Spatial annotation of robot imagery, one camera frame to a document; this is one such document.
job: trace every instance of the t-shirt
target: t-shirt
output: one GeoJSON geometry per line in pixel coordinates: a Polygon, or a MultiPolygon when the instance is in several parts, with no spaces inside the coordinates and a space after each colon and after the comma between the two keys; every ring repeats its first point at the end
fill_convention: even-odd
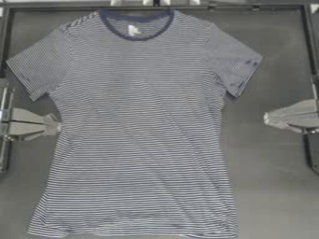
{"type": "Polygon", "coordinates": [[[169,7],[98,8],[12,56],[30,99],[46,93],[62,122],[28,233],[236,237],[221,108],[260,61],[169,7]]]}

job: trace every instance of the navy and white striped shirt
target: navy and white striped shirt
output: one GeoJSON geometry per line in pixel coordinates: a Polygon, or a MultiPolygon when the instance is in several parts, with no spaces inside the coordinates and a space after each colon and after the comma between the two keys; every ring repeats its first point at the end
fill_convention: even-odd
{"type": "Polygon", "coordinates": [[[170,8],[100,8],[12,56],[30,99],[46,93],[62,119],[28,233],[236,237],[221,108],[260,62],[213,23],[170,8]]]}

